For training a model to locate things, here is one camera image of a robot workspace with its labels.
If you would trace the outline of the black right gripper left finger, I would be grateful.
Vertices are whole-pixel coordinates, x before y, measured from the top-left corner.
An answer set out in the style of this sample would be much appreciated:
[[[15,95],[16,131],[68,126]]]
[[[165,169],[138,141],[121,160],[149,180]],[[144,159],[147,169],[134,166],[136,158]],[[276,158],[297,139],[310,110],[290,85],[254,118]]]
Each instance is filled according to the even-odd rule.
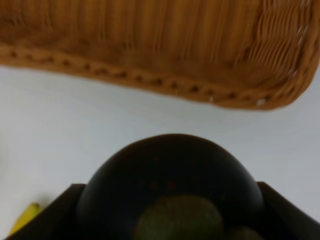
[[[75,209],[85,184],[72,184],[8,240],[78,240]]]

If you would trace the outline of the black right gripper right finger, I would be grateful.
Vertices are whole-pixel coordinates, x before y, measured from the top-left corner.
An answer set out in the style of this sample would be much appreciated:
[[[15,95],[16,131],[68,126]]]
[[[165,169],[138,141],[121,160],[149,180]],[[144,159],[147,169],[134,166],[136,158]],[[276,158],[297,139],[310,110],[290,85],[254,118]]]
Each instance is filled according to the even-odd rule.
[[[320,223],[301,211],[265,182],[257,183],[264,209],[256,230],[266,240],[320,240]]]

